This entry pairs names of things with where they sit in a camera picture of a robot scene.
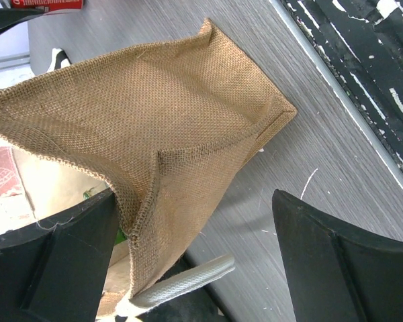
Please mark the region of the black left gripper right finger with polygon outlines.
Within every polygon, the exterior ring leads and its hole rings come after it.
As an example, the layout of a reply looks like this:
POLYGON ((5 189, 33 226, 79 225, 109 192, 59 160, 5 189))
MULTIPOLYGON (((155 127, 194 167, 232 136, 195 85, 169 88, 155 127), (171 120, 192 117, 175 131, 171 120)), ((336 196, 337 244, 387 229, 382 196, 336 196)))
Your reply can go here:
POLYGON ((403 321, 403 242, 281 190, 272 212, 296 321, 403 321))

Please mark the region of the green Perrier glass bottle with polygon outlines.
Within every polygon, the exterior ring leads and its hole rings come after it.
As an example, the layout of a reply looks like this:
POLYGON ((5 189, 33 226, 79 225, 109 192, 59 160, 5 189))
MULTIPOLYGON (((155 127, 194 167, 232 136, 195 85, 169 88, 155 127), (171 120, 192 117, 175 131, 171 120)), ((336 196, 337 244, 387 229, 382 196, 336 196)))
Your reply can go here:
POLYGON ((95 196, 96 194, 100 193, 101 191, 102 190, 97 187, 92 187, 83 193, 83 200, 90 199, 91 197, 95 196))

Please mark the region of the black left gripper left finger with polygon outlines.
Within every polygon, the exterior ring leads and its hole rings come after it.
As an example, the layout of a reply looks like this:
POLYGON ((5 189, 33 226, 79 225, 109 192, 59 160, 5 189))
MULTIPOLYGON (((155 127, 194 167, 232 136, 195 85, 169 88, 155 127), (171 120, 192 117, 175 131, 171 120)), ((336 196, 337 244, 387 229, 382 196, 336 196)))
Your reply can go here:
POLYGON ((0 321, 94 321, 118 232, 110 189, 0 235, 0 321))

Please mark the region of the tan canvas tote bag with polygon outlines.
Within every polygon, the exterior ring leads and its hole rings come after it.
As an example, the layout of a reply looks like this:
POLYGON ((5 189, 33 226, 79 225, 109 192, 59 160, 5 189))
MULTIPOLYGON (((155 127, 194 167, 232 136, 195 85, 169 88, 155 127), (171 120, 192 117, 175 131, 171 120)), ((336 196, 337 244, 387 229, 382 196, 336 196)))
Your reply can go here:
POLYGON ((222 256, 163 280, 236 173, 296 115, 206 19, 188 38, 139 44, 0 90, 0 138, 106 182, 129 242, 130 281, 102 320, 134 319, 234 269, 222 256))

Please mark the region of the red cola can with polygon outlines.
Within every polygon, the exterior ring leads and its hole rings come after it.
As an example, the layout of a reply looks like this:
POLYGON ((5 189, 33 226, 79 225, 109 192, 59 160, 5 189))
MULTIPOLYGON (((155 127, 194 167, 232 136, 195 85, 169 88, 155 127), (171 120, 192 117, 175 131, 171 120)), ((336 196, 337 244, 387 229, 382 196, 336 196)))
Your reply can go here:
POLYGON ((84 0, 10 0, 10 7, 14 9, 39 9, 44 13, 64 13, 82 10, 84 0))

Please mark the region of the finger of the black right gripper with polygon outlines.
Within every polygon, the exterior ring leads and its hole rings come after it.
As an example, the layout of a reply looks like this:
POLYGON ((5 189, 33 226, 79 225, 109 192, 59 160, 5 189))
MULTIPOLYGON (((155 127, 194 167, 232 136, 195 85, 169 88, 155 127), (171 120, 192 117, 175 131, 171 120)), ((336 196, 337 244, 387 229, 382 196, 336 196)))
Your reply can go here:
POLYGON ((44 14, 41 9, 10 9, 0 8, 0 35, 16 25, 40 17, 44 14))

